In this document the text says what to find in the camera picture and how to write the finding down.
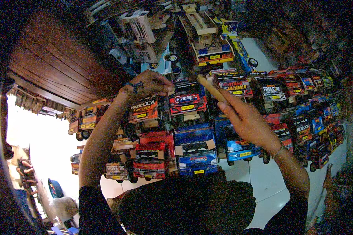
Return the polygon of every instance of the bracelet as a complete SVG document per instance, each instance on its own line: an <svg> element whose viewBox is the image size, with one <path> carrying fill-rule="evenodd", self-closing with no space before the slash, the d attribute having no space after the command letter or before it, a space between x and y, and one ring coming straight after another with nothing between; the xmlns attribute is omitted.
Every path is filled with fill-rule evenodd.
<svg viewBox="0 0 353 235"><path fill-rule="evenodd" d="M281 144L280 150L277 153L270 155L270 158L278 157L278 155L280 154L281 150L283 150L283 149L286 150L285 146L283 144Z"/></svg>

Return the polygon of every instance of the person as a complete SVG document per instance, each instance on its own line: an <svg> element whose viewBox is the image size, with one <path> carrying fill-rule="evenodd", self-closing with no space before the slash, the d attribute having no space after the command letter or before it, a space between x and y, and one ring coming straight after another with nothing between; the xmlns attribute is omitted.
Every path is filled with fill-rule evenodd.
<svg viewBox="0 0 353 235"><path fill-rule="evenodd" d="M88 139L80 160L80 234L125 234L100 189L121 118L137 99L174 90L164 76L146 70L119 90ZM170 177L128 191L118 209L124 227L136 234L304 234L309 177L280 143L257 109L220 90L218 107L240 137L265 149L277 163L290 192L287 204L265 228L245 229L254 216L249 183L226 181L222 171L202 177Z"/></svg>

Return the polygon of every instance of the black shirt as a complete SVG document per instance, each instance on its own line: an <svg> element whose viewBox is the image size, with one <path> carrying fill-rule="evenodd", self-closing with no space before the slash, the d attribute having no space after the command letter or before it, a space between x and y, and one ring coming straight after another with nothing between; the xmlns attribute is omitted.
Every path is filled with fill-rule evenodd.
<svg viewBox="0 0 353 235"><path fill-rule="evenodd" d="M207 213L204 198L208 187L191 181L157 181L130 190L126 203L119 206L124 226L138 234L202 234ZM290 196L289 202L262 229L238 229L238 234L304 234L308 203ZM79 192L80 234L125 234L114 217L102 192L84 186Z"/></svg>

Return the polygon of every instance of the cardboard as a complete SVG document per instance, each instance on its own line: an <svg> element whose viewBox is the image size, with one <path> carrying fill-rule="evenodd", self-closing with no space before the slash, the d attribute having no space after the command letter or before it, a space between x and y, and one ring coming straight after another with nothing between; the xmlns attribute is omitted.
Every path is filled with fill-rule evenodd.
<svg viewBox="0 0 353 235"><path fill-rule="evenodd" d="M215 141L213 139L208 140L206 143L208 149L214 149L216 147Z"/></svg>
<svg viewBox="0 0 353 235"><path fill-rule="evenodd" d="M131 154L132 159L136 158L136 150L131 150L129 153Z"/></svg>
<svg viewBox="0 0 353 235"><path fill-rule="evenodd" d="M175 155L183 155L182 145L175 146Z"/></svg>
<svg viewBox="0 0 353 235"><path fill-rule="evenodd" d="M121 160L122 162L127 162L127 157L126 157L126 155L125 155L125 154L121 154L121 155L120 155L120 160Z"/></svg>
<svg viewBox="0 0 353 235"><path fill-rule="evenodd" d="M165 155L164 155L163 150L158 150L157 154L158 154L158 159L165 159Z"/></svg>

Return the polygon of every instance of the wooden plank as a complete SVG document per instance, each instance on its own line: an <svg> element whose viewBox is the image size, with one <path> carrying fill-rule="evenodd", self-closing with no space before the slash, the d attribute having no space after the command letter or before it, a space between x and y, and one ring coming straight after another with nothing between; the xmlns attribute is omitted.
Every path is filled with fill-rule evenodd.
<svg viewBox="0 0 353 235"><path fill-rule="evenodd" d="M59 96L51 94L50 92L47 92L47 91L45 91L45 90L43 90L43 89L41 89L39 87L36 87L36 86L26 82L25 80L23 80L22 78L20 78L16 74L14 74L13 72L9 71L7 75L8 75L8 77L14 79L15 82L18 85L20 85L21 87L24 87L24 88L28 89L29 91L34 92L34 93L36 93L36 94L38 94L40 96L43 96L43 97L45 97L47 99L53 100L55 102L58 102L58 103L60 103L62 105L65 105L65 106L67 106L69 108L72 108L72 109L80 109L80 108L82 108L82 106L80 106L80 105L77 105L77 104L75 104L75 103L73 103L71 101L65 100L65 99L63 99L63 98L61 98Z"/></svg>
<svg viewBox="0 0 353 235"><path fill-rule="evenodd" d="M59 96L63 96L71 101L74 101L78 104L83 104L86 101L86 99L80 98L78 95L74 95L73 93L68 90L68 88L60 85L60 84L52 84L52 82L49 82L47 80L43 80L42 78L36 78L36 76L26 69L22 68L21 66L17 65L14 62L10 63L9 68L17 73L19 76L23 77L25 80L28 80L29 82L40 86L48 91L51 91Z"/></svg>
<svg viewBox="0 0 353 235"><path fill-rule="evenodd" d="M37 74L37 76L41 78L48 79L81 91L90 92L90 87L84 86L74 81L67 75L61 73L59 70L47 64L38 56L34 55L22 44L17 44L15 46L11 58L23 68L26 68L28 71Z"/></svg>
<svg viewBox="0 0 353 235"><path fill-rule="evenodd" d="M33 54L37 55L43 61L54 67L55 69L59 70L61 73L67 75L68 77L72 78L76 82L84 85L86 87L92 87L92 83L89 82L85 77L81 76L79 73L71 69L65 63L60 61L58 58L54 57L50 52L45 50L41 45L36 43L32 40L28 35L23 34L20 37L20 44L22 44L26 49L31 51Z"/></svg>
<svg viewBox="0 0 353 235"><path fill-rule="evenodd" d="M121 81L129 79L128 74L115 62L111 68L100 63L98 56L49 13L35 14L24 31L42 46L53 45L81 68L89 71L92 75L89 81L106 95L117 93Z"/></svg>

